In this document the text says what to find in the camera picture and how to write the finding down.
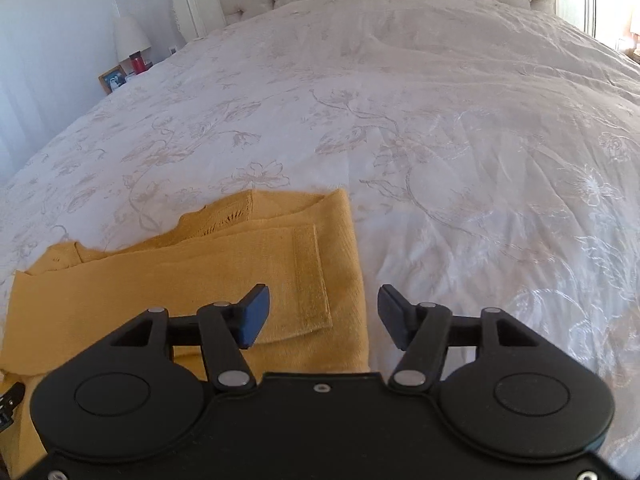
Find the white floral bedspread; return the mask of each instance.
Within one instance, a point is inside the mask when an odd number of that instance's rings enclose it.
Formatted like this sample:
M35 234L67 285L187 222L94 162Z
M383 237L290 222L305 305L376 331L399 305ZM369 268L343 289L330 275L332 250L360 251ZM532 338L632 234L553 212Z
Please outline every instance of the white floral bedspread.
M49 244L114 250L249 187L345 186L372 366L399 357L382 283L459 314L500 306L613 388L601 453L634 478L639 165L638 66L559 18L495 0L296 2L189 44L0 190L0 306Z

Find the yellow garment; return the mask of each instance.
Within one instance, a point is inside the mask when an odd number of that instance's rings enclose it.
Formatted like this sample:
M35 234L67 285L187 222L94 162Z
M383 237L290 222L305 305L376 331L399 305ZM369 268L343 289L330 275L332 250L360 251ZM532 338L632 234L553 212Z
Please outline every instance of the yellow garment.
M242 192L125 250L59 244L17 272L0 353L3 391L27 385L16 423L0 434L11 475L45 454L28 413L45 374L149 307L191 315L213 301L236 302L256 283L271 295L268 321L244 352L257 378L368 371L364 289L343 190ZM175 361L205 379L198 347L175 349Z

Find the picture frame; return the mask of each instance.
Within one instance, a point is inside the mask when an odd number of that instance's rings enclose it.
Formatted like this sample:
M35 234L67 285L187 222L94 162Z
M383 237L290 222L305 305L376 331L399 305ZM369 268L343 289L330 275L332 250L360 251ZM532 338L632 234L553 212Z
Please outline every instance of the picture frame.
M127 77L127 72L123 69L122 65L117 65L111 70L107 70L104 74L98 77L100 84L104 91L108 94L112 93L116 88L124 85Z

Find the folded yellow shirt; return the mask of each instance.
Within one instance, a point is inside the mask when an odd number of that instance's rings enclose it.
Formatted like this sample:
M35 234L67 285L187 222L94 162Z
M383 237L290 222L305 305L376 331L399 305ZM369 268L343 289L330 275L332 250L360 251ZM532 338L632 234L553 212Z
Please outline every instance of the folded yellow shirt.
M343 190L243 192L125 250L59 244L17 272L0 352L3 391L27 384L16 423L0 434L11 475L45 453L28 413L45 374L149 307L188 316L213 301L236 302L256 283L271 296L257 344L244 352L257 378L368 370L362 275ZM175 361L205 379L199 348L175 349Z

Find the wooden picture frame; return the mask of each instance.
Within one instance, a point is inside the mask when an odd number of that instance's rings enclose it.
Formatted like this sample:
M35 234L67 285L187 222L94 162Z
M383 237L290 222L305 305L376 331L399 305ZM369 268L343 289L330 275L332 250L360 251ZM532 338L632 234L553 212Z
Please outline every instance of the wooden picture frame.
M121 87L126 83L127 72L123 69L122 65L116 65L111 70L107 70L104 74L98 77L100 84L104 91L108 94L113 92L111 88L111 80L116 79L115 83L117 84L117 88Z

